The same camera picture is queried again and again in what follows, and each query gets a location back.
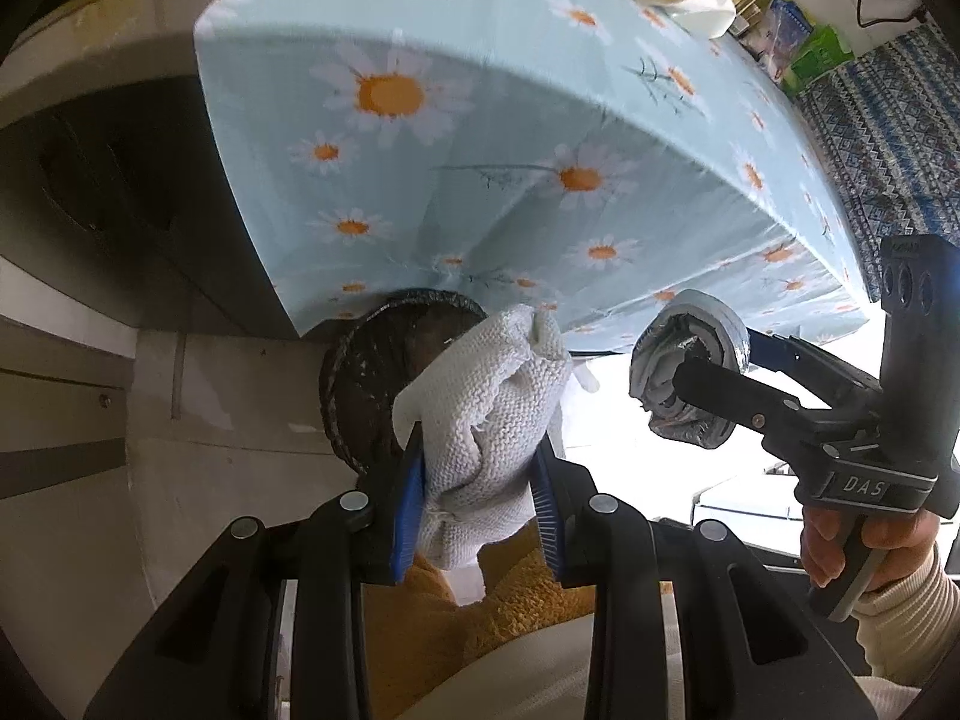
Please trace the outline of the person's right hand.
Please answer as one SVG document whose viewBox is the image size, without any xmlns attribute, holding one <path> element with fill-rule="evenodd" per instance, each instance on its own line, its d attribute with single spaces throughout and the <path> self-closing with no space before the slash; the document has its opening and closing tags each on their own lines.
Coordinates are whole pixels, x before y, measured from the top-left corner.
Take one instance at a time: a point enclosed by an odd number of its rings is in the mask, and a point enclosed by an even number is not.
<svg viewBox="0 0 960 720">
<path fill-rule="evenodd" d="M 837 511 L 815 507 L 804 509 L 800 561 L 819 589 L 825 589 L 828 583 L 836 580 L 846 566 L 839 538 L 841 520 L 843 517 Z M 867 518 L 862 527 L 862 543 L 871 550 L 887 553 L 867 590 L 884 590 L 910 577 L 934 551 L 939 528 L 939 517 L 928 511 L 919 511 L 910 518 Z"/>
</svg>

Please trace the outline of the person's right forearm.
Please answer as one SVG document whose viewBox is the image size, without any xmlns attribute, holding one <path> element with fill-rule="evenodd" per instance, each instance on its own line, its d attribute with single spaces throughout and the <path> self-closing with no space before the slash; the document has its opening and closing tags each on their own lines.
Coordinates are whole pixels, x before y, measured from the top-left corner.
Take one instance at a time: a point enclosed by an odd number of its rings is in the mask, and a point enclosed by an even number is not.
<svg viewBox="0 0 960 720">
<path fill-rule="evenodd" d="M 958 640 L 958 587 L 932 546 L 908 577 L 864 593 L 853 616 L 872 676 L 921 688 Z"/>
</svg>

